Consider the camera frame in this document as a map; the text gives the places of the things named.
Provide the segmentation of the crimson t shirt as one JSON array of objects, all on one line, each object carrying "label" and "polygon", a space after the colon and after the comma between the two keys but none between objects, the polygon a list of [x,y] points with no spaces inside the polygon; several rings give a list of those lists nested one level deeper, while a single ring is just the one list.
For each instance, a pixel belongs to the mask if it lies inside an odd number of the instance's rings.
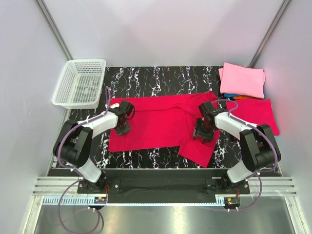
[{"label": "crimson t shirt", "polygon": [[280,130],[275,122],[272,103],[270,99],[241,99],[237,100],[238,108],[232,114],[238,118],[255,124],[268,124],[275,136],[280,134]]},{"label": "crimson t shirt", "polygon": [[199,105],[217,100],[211,92],[159,97],[130,97],[125,101],[135,107],[134,117],[128,121],[131,129],[124,135],[110,133],[108,150],[121,152],[152,148],[179,147],[179,154],[206,167],[212,157],[220,131],[213,140],[203,143],[193,138],[196,120],[202,115]]}]

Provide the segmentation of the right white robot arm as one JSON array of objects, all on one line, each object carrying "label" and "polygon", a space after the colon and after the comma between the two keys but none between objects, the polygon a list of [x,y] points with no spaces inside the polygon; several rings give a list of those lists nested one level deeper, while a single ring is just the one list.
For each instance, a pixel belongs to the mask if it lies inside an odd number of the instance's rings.
[{"label": "right white robot arm", "polygon": [[215,190],[233,193],[244,180],[261,172],[271,172],[281,160],[281,153],[273,131],[268,124],[256,125],[242,120],[231,110],[216,109],[215,102],[199,105],[201,118],[196,120],[193,138],[211,142],[216,130],[223,130],[240,141],[241,160],[229,168],[216,182]]}]

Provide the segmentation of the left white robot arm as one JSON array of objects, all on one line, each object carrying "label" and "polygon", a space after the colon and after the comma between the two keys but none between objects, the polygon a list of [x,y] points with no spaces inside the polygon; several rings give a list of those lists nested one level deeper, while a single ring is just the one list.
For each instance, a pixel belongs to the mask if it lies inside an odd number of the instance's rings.
[{"label": "left white robot arm", "polygon": [[90,159],[92,140],[111,129],[119,136],[128,133],[131,129],[128,121],[134,115],[134,105],[123,100],[90,119],[79,122],[68,120],[54,144],[53,155],[62,167],[75,171],[86,181],[94,193],[100,193],[105,189],[106,177],[105,172]]}]

